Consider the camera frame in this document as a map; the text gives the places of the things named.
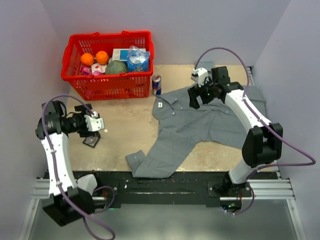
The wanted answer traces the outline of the grey button-up shirt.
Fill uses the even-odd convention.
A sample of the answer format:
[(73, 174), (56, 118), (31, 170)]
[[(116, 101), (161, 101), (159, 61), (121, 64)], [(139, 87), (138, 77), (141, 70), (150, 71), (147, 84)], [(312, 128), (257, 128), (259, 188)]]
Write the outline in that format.
[(186, 87), (155, 98), (152, 115), (158, 120), (158, 138), (149, 150), (125, 158), (135, 178), (170, 177), (199, 142), (218, 142), (241, 149), (247, 132), (236, 114), (220, 99), (189, 106)]

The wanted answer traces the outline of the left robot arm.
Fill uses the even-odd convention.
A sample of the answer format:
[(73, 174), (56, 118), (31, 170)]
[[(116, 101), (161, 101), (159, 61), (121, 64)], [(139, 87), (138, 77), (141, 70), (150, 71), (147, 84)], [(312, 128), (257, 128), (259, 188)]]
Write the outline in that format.
[(75, 106), (71, 116), (59, 100), (43, 103), (41, 107), (43, 115), (35, 134), (45, 151), (49, 174), (48, 197), (43, 200), (42, 209), (63, 227), (83, 217), (64, 196), (86, 214), (92, 214), (95, 211), (92, 196), (99, 196), (104, 190), (104, 184), (93, 173), (75, 178), (69, 155), (69, 134), (99, 139), (99, 130), (105, 125), (99, 114), (91, 116), (90, 104)]

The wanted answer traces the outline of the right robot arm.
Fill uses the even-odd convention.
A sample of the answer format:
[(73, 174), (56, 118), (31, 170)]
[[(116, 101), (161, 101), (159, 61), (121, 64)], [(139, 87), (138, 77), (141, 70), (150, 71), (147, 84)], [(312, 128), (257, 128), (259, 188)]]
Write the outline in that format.
[(282, 142), (274, 134), (282, 136), (283, 127), (258, 111), (242, 85), (230, 80), (227, 67), (216, 67), (211, 71), (203, 67), (193, 69), (191, 79), (196, 84), (187, 91), (190, 107), (200, 108), (198, 97), (204, 105), (219, 99), (235, 113), (247, 133), (241, 161), (224, 175), (220, 186), (214, 187), (216, 193), (233, 197), (245, 187), (247, 177), (253, 171), (281, 157)]

